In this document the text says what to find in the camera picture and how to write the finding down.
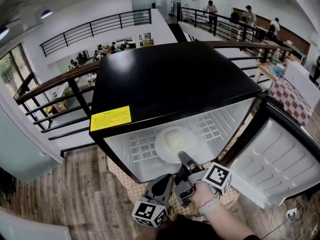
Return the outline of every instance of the bracelet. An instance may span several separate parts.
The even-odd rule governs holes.
[[[213,209],[217,208],[220,205],[220,199],[216,196],[206,202],[203,206],[198,208],[199,214],[205,215],[208,212],[211,212]]]

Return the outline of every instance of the yellow sticker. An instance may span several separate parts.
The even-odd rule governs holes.
[[[91,116],[90,132],[131,122],[130,108],[124,106]]]

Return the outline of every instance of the red and white checkered tablecloth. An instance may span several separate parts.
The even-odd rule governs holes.
[[[288,112],[300,125],[305,126],[313,110],[301,94],[283,77],[273,71],[272,65],[263,65],[261,68],[274,77],[276,81],[269,90],[269,95],[283,104],[283,109]]]

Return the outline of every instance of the refrigerator top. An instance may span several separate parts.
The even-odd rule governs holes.
[[[91,116],[129,106],[131,122],[91,128],[90,135],[105,138],[164,124],[261,91],[234,63],[203,42],[122,51],[101,59]]]

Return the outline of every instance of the shirt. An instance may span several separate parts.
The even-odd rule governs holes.
[[[216,14],[218,12],[217,7],[213,4],[213,5],[207,5],[206,6],[206,12],[210,13],[210,14]]]
[[[245,23],[251,27],[254,27],[257,24],[257,17],[253,12],[247,12],[245,14]]]
[[[274,25],[274,35],[276,36],[278,34],[278,32],[280,31],[280,25],[277,21],[273,20],[270,23],[270,26]]]

